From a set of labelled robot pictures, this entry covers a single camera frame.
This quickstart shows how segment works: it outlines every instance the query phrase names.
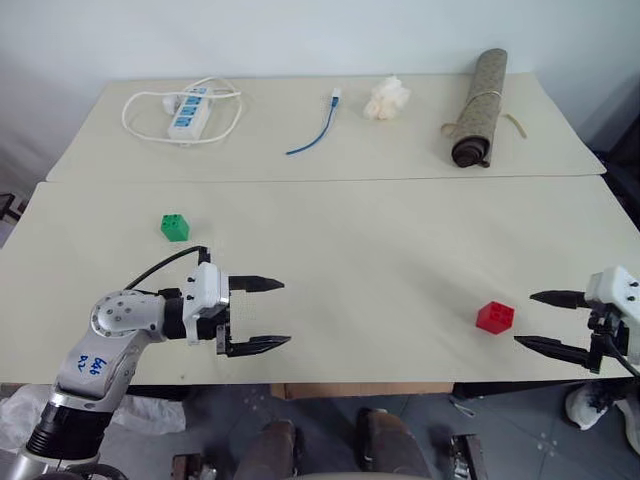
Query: white table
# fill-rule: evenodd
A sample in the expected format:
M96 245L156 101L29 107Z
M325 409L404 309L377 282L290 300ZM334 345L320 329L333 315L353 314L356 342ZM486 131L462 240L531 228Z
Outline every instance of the white table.
M78 135L47 180L65 183L238 182L371 180L449 177L595 175L604 169L582 144L533 74L507 75L503 112L528 134L522 139L508 120L496 130L491 167L458 168L452 142L440 132L454 122L469 89L468 75L406 75L412 90L406 110L390 121L362 116L380 77L233 80L244 93L245 113L236 129L216 144L181 148L139 140L120 125L124 102L141 90L182 89L185 80L116 82L107 86ZM329 96L343 98L329 134L295 156L320 131ZM207 136L226 128L233 100L215 105ZM170 117L158 97L131 108L132 125L164 136Z
M186 246L162 236L166 213L228 272L286 284L234 296L236 340L293 339L237 359L151 345L140 384L593 378L513 340L588 345L586 311L528 296L584 288L610 265L640 273L640 235L598 177L41 184L0 256L0 381L51 382L93 303ZM180 286L192 262L146 287ZM491 300L517 311L499 336L474 326ZM604 361L602 377L621 375Z

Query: power strip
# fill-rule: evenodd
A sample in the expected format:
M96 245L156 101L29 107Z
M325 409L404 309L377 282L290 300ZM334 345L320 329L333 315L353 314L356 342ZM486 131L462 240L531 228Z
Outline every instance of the power strip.
M213 89L194 87L188 92L197 95L212 95ZM209 115L211 115L213 99L191 95L183 98L184 100L171 120L167 134L173 140L199 140L207 120L209 120Z

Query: black cable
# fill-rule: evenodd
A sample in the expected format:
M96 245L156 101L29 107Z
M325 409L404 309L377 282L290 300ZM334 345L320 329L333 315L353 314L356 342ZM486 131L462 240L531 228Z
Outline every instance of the black cable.
M605 344L607 345L607 349L609 350L609 353L613 355L613 357L616 360L618 360L618 362L620 362L620 365L626 368L627 371L631 373L631 375L633 375L634 377L640 377L640 372L635 368L633 368L633 365L631 365L629 361L626 358L624 358L624 356L620 353L620 350L616 348L616 346L613 343L613 339L611 338L611 335L607 335L605 339Z
M116 467L105 463L85 463L82 465L72 465L67 467L67 472L78 475L100 475L111 480L129 480L127 476Z
M164 260L162 260L160 263L156 263L153 267L148 269L146 272L144 272L138 278L136 278L131 283L129 283L129 285L124 287L124 289L125 290L132 290L136 285L138 285L140 282L142 282L148 276L150 276L153 273L157 272L161 268L166 267L171 262L173 262L173 261L175 261L175 260L177 260L179 258L182 258L185 255L189 255L190 253L193 253L193 252L198 252L198 264L200 264L202 262L211 261L211 257L209 255L209 250L207 249L207 247L202 247L200 245L195 246L195 247L189 247L189 248L186 248L186 249L184 249L184 250L182 250L182 251L180 251L178 253L174 253L170 257L167 257Z

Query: rolled rug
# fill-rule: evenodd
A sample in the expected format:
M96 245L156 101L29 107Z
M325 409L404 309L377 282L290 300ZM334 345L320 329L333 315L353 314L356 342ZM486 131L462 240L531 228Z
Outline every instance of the rolled rug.
M487 50L478 58L465 107L453 132L451 157L459 167L491 164L491 145L500 115L507 52Z

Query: plastic bag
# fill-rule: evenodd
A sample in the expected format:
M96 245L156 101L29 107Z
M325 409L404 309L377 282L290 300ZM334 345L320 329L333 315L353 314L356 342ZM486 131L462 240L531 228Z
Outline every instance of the plastic bag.
M50 385L24 385L0 400L0 448L17 452L40 420L51 394ZM181 402L126 395L112 423L143 435L181 432L186 420Z

